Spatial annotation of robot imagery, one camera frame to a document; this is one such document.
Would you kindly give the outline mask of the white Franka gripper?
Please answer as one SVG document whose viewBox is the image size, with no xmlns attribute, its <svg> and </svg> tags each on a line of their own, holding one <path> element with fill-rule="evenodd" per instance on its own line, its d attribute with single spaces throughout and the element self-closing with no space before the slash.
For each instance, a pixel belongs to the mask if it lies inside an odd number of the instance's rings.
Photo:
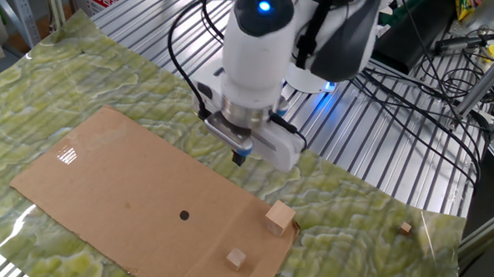
<svg viewBox="0 0 494 277">
<path fill-rule="evenodd" d="M 283 120 L 288 104 L 279 97 L 278 104 L 260 111 L 231 103 L 221 91 L 225 78 L 222 68 L 199 70 L 194 76 L 197 90 L 210 116 L 204 121 L 211 134 L 232 150 L 232 160 L 239 167 L 251 154 L 259 155 L 280 171 L 291 170 L 298 162 L 306 141 L 297 129 Z"/>
</svg>

